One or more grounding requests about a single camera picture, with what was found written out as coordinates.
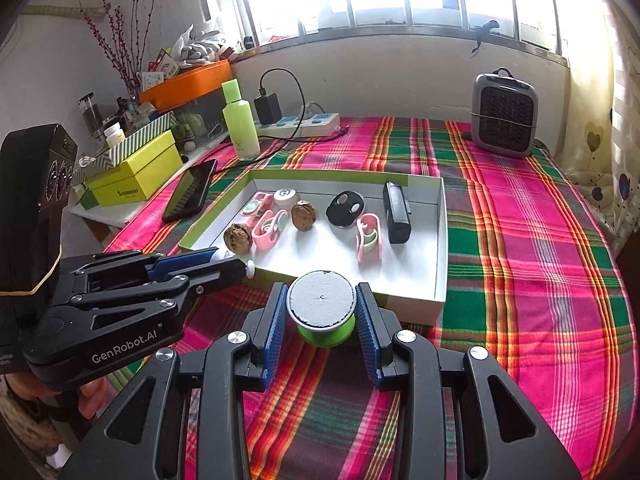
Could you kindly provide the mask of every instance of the charger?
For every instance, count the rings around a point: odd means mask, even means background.
[[[274,92],[267,95],[267,91],[260,85],[260,97],[254,99],[255,111],[262,126],[275,124],[282,118],[278,96]]]

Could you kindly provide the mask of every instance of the pink clip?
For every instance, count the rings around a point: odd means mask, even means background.
[[[289,213],[286,211],[278,211],[276,214],[272,210],[268,210],[260,221],[254,227],[252,236],[256,247],[261,251],[271,249],[280,237],[280,233],[287,225]]]
[[[375,253],[378,259],[382,259],[382,231],[380,230],[380,218],[373,213],[364,213],[356,220],[356,239],[358,241],[357,258],[359,262],[364,260],[366,254]]]
[[[246,221],[246,225],[249,229],[253,229],[254,226],[258,223],[258,220],[264,215],[269,209],[273,208],[273,194],[272,193],[264,193],[262,191],[258,191],[255,195],[252,196],[251,200],[246,203],[246,205],[242,208],[240,214],[242,216],[248,216],[249,218]]]

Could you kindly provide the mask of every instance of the gray heater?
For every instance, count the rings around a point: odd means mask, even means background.
[[[472,139],[480,148],[516,158],[531,153],[538,96],[533,86],[517,80],[507,69],[476,78],[471,116]]]

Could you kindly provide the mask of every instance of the yellow shoe box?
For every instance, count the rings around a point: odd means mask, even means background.
[[[102,206],[140,202],[151,198],[181,167],[174,135],[167,131],[84,185]]]

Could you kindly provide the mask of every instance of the window sill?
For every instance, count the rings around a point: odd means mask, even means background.
[[[371,25],[368,27],[334,28],[331,30],[322,30],[320,32],[305,34],[304,36],[297,36],[295,38],[274,41],[273,43],[257,46],[255,48],[239,52],[238,54],[234,54],[231,57],[230,62],[234,63],[242,61],[253,56],[258,56],[258,54],[281,50],[291,46],[316,43],[318,41],[356,38],[361,36],[439,36],[442,38],[458,38],[459,40],[476,41],[476,33],[474,31],[454,27],[435,27],[426,25]],[[503,36],[497,36],[495,34],[486,36],[482,42],[526,52],[527,54],[542,57],[551,62],[569,67],[569,62],[564,57],[558,56],[558,54],[554,54],[544,48],[529,43],[522,43],[520,41],[515,41]]]

